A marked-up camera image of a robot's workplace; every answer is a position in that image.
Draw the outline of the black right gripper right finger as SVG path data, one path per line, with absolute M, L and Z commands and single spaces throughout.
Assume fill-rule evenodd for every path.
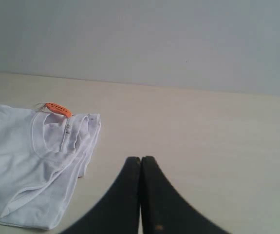
M 227 233 L 184 200 L 152 156 L 141 161 L 140 201 L 145 234 Z

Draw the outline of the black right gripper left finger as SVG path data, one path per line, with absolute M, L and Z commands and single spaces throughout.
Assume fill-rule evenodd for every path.
M 137 234 L 141 161 L 128 157 L 103 197 L 64 234 Z

